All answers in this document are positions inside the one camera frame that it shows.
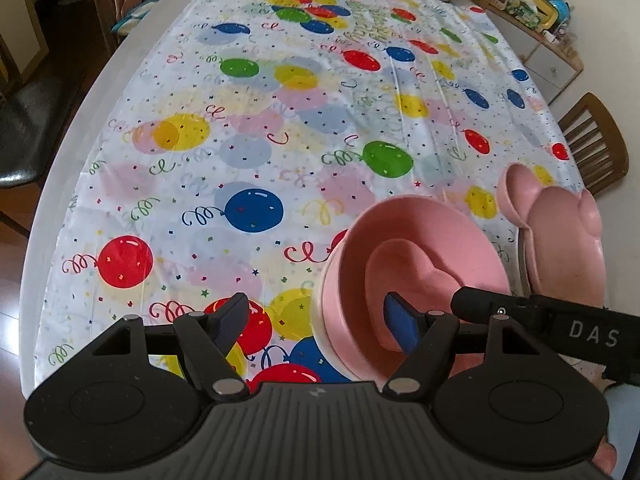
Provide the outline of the person's right hand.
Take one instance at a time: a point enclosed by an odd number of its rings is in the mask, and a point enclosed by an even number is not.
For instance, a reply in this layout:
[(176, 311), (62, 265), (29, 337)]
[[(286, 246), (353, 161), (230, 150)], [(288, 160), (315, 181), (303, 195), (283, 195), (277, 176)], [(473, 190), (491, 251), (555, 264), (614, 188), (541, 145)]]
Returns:
[(612, 474), (617, 462), (617, 452), (607, 438), (601, 440), (592, 462), (607, 476)]

